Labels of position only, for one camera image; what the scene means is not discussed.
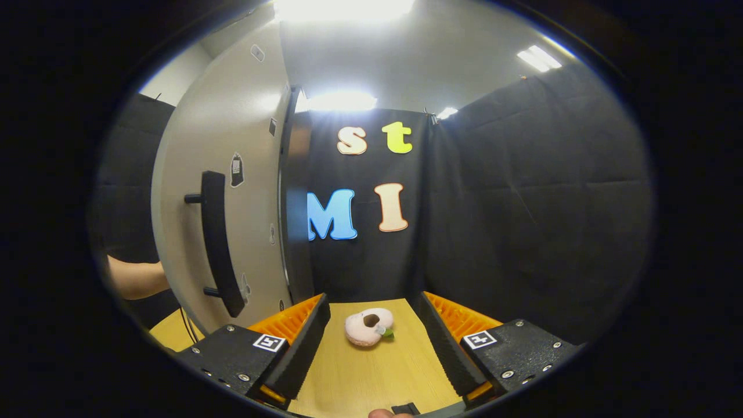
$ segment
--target sticker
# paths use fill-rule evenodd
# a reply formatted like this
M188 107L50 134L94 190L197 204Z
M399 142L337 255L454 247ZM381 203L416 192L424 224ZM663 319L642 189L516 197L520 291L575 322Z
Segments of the sticker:
M274 337L273 335L263 334L256 342L253 343L254 347L262 348L263 350L273 351L274 353L279 351L282 344L284 344L286 338Z
M258 60L258 62L263 62L266 57L266 54L263 54L261 48L256 44L253 44L253 46L250 47L250 53L256 58L256 60Z
M271 136L276 136L276 124L278 122L276 119L271 118L271 122L268 124L268 133L271 134Z
M473 350L477 350L478 348L482 348L486 345L491 345L498 342L488 331L481 331L474 334L465 335L464 340L467 342L467 345L472 347Z
M230 164L230 174L232 174L232 181L230 182L230 186L232 186L233 188L238 187L245 180L243 174L242 157L237 152L235 152L235 155L233 155L233 159Z
M250 304L250 286L247 284L247 278L245 277L245 272L243 271L242 275L240 276L240 293L242 296L242 301L245 302L245 306Z

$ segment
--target letter s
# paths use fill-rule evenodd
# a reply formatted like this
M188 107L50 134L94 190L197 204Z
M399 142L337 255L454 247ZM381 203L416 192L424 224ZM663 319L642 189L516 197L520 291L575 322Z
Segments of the letter s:
M363 129L347 126L338 131L338 151L341 154L359 155L366 151L366 132Z

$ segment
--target person's arm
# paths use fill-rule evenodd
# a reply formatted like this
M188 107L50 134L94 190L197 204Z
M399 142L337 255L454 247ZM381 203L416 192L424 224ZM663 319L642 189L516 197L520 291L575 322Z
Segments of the person's arm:
M169 289L162 263L124 263L110 255L111 281L124 299L143 299Z

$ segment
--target blue letter m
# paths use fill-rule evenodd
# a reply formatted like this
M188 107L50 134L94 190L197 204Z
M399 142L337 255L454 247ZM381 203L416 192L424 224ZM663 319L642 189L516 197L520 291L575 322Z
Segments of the blue letter m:
M310 241L315 239L312 225L321 239L328 236L330 222L333 222L332 239L354 239L358 235L351 223L351 199L354 191L350 189L335 190L328 201L328 208L323 209L315 193L307 193L307 229Z

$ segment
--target door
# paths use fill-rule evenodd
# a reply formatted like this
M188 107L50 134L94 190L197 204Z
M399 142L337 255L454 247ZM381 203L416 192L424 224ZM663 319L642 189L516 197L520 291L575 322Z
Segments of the door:
M175 296L204 334L227 323L247 327L291 305L278 203L280 138L290 96L279 26L271 21L210 64L163 134L152 179L155 242ZM229 257L217 258L231 261L230 282L237 282L244 301L233 309L236 317L221 298L204 294L205 287L218 288L215 259L212 253L207 257L202 206L184 201L200 193L204 171L224 175ZM229 267L221 270L229 276ZM225 291L222 286L222 297Z

